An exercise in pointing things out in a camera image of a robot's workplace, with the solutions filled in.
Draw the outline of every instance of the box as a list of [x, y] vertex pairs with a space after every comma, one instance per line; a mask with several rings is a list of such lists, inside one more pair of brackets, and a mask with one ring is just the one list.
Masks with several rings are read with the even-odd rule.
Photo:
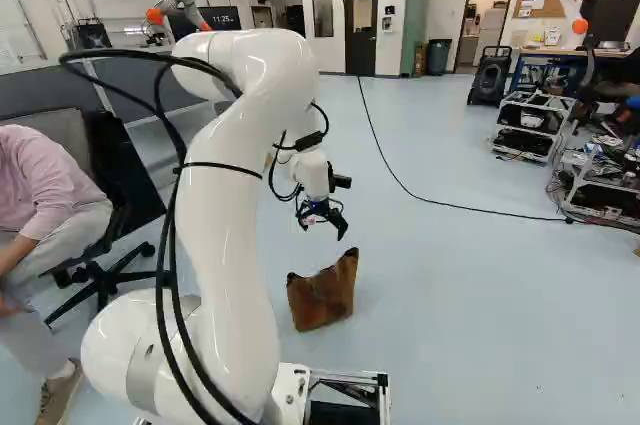
[[413, 61], [413, 76], [421, 77], [427, 69], [427, 46], [422, 44], [416, 47], [415, 59]]

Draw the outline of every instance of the brown paper bag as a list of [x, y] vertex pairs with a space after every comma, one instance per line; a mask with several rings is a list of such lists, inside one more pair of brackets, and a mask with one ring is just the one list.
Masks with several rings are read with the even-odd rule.
[[353, 313], [359, 251], [347, 250], [331, 267], [313, 277], [287, 275], [287, 296], [296, 330], [307, 332]]

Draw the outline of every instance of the green cabinet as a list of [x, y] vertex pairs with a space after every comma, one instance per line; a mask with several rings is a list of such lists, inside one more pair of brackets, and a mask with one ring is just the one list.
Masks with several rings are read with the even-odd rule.
[[413, 74], [413, 61], [417, 46], [426, 40], [427, 0], [407, 0], [404, 13], [404, 33], [402, 36], [402, 57], [400, 74]]

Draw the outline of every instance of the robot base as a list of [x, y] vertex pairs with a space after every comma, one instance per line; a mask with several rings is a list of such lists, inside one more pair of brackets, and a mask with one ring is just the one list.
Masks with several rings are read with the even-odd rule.
[[[312, 399], [319, 385], [334, 393], [323, 394], [322, 400]], [[273, 401], [262, 420], [264, 424], [391, 425], [391, 393], [386, 373], [340, 373], [280, 363], [272, 395]], [[133, 425], [163, 424], [138, 418]]]

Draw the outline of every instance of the green trash can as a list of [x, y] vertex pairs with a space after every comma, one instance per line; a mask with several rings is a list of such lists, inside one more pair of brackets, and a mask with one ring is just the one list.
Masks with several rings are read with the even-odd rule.
[[442, 75], [447, 71], [449, 50], [453, 40], [436, 38], [427, 45], [427, 75]]

